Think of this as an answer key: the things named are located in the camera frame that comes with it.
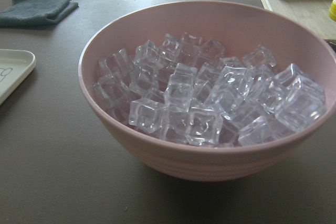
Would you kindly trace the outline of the cream serving tray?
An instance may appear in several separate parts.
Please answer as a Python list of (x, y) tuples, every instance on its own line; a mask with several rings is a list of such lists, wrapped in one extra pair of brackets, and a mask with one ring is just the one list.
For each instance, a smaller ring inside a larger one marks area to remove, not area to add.
[(36, 66), (35, 55), (27, 50), (1, 49), (1, 104)]

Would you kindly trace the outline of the pink bowl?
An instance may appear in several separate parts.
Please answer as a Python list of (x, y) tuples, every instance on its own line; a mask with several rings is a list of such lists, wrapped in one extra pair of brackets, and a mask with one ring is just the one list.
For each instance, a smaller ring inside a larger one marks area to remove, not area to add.
[[(284, 69), (296, 63), (322, 85), (326, 113), (300, 133), (273, 142), (236, 148), (181, 145), (139, 133), (105, 113), (95, 98), (98, 60), (150, 39), (159, 44), (166, 33), (189, 32), (215, 37), (231, 56), (241, 57), (256, 45), (270, 48)], [(148, 7), (122, 16), (98, 30), (84, 47), (78, 66), (81, 90), (109, 133), (133, 156), (159, 172), (188, 180), (218, 182), (262, 171), (288, 156), (335, 113), (335, 53), (323, 38), (292, 20), (253, 6), (187, 1)]]

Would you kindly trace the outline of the clear ice cubes pile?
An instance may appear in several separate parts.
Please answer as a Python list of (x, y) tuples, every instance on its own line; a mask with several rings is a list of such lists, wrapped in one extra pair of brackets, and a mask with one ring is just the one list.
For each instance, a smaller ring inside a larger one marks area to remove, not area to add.
[(215, 38), (148, 40), (98, 61), (92, 88), (104, 110), (143, 134), (210, 147), (249, 146), (301, 132), (326, 112), (324, 88), (296, 64), (275, 70), (263, 46), (226, 57)]

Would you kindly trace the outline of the grey folded cloth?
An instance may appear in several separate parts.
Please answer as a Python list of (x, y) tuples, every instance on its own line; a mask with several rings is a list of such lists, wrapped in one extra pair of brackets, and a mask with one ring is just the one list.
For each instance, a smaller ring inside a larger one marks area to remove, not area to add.
[(73, 0), (11, 0), (1, 11), (2, 27), (40, 26), (60, 23), (79, 7)]

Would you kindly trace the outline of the wooden cutting board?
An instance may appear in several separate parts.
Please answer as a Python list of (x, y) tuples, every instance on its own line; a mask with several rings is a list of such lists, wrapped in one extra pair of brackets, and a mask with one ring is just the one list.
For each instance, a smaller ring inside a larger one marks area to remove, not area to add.
[(335, 40), (335, 20), (329, 16), (333, 0), (261, 0), (264, 9), (286, 16), (326, 40)]

